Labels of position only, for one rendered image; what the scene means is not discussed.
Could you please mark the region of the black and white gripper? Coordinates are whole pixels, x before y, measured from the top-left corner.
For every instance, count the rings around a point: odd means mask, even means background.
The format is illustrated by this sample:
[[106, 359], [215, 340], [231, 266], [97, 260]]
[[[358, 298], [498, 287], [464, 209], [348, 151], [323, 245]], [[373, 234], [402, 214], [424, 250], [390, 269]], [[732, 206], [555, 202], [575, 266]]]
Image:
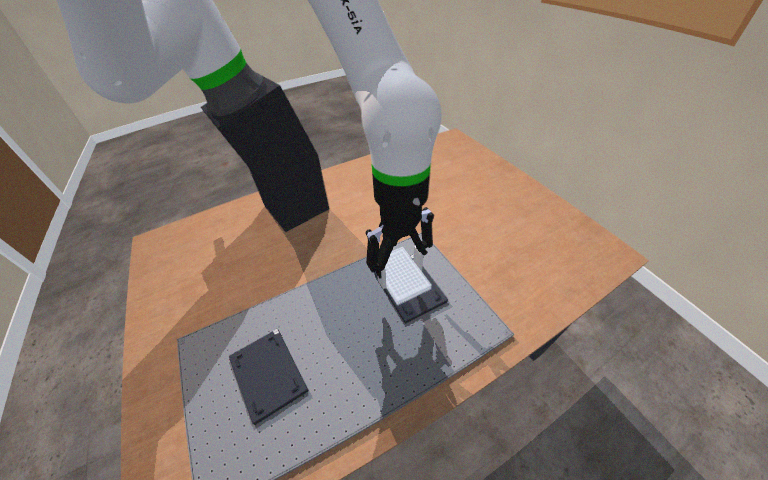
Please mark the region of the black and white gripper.
[[[433, 246], [432, 222], [434, 214], [427, 208], [422, 207], [410, 212], [392, 212], [380, 207], [381, 222], [379, 228], [371, 231], [366, 230], [368, 238], [367, 260], [371, 272], [378, 275], [378, 281], [383, 289], [386, 288], [386, 270], [393, 247], [397, 245], [399, 239], [409, 236], [414, 242], [413, 261], [422, 271], [423, 255], [427, 254], [426, 248]], [[421, 217], [421, 218], [420, 218]], [[422, 241], [416, 231], [416, 226], [421, 220]], [[379, 248], [380, 236], [383, 234], [383, 240]]]

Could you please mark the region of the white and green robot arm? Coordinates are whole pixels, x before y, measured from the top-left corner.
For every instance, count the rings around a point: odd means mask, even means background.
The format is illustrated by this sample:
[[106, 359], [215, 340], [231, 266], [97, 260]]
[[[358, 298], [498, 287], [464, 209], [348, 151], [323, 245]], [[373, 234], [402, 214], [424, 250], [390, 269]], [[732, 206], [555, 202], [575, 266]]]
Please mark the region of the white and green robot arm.
[[[436, 93], [414, 74], [378, 0], [308, 2], [361, 108], [376, 203], [399, 213], [422, 207], [442, 118]], [[224, 116], [265, 87], [213, 0], [57, 3], [79, 74], [108, 100], [143, 101], [183, 69], [209, 111]]]

